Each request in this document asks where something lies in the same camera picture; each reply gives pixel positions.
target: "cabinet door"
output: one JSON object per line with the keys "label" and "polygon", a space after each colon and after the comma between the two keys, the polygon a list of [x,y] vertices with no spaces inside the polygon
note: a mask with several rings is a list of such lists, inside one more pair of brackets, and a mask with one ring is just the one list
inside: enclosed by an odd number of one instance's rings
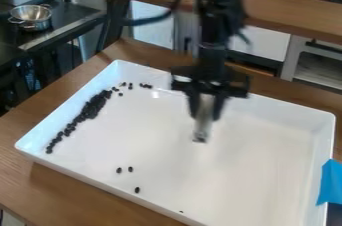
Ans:
{"label": "cabinet door", "polygon": [[252,46],[249,47],[239,37],[233,37],[230,49],[279,62],[285,60],[290,34],[251,26],[247,26],[242,32]]}

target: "white tray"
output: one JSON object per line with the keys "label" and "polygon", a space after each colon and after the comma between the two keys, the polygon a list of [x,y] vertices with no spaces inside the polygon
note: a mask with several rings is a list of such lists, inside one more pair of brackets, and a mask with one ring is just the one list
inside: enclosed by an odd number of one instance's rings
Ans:
{"label": "white tray", "polygon": [[[45,154],[86,101],[123,81],[134,83],[134,90],[122,89],[123,97],[114,95],[95,120],[81,123],[53,154]],[[115,61],[15,147],[38,163],[190,225],[326,224],[327,205],[315,202],[321,167],[332,156],[334,115],[250,95],[231,99],[211,140],[194,143],[185,96],[167,91],[169,81],[166,72]],[[154,89],[139,87],[141,82]]]}

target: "wooden table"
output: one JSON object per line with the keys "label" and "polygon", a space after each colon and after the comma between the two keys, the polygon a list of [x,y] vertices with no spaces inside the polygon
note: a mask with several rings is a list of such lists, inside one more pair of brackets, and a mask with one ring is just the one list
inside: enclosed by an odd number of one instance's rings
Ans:
{"label": "wooden table", "polygon": [[[173,0],[136,0],[168,7]],[[180,8],[192,12],[194,0]],[[247,25],[342,44],[342,5],[318,0],[244,0]]]}
{"label": "wooden table", "polygon": [[[0,118],[0,204],[36,226],[176,226],[148,209],[32,163],[14,143],[115,59],[159,69],[188,65],[192,59],[138,41],[114,45]],[[337,116],[334,157],[342,161],[342,96],[254,74],[252,92],[327,110]],[[341,225],[341,209],[329,226]]]}

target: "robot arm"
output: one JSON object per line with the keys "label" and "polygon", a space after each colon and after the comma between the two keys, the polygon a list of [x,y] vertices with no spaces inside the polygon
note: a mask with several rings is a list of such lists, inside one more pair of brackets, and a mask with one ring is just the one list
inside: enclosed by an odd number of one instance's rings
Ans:
{"label": "robot arm", "polygon": [[[164,15],[126,21],[131,26],[165,19],[177,9],[181,0],[175,0]],[[249,78],[225,65],[227,44],[232,36],[241,34],[247,15],[242,0],[195,0],[201,23],[201,43],[198,62],[194,66],[173,68],[172,89],[188,96],[190,115],[195,119],[194,141],[206,142],[211,125],[220,119],[224,104],[230,97],[247,98]],[[178,81],[186,76],[190,82]]]}

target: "stainless steel bowl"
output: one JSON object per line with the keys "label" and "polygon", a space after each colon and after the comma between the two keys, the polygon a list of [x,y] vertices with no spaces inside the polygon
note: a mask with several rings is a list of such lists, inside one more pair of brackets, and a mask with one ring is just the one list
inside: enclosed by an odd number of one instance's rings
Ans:
{"label": "stainless steel bowl", "polygon": [[24,5],[11,10],[10,23],[18,24],[26,31],[43,31],[51,27],[50,5]]}

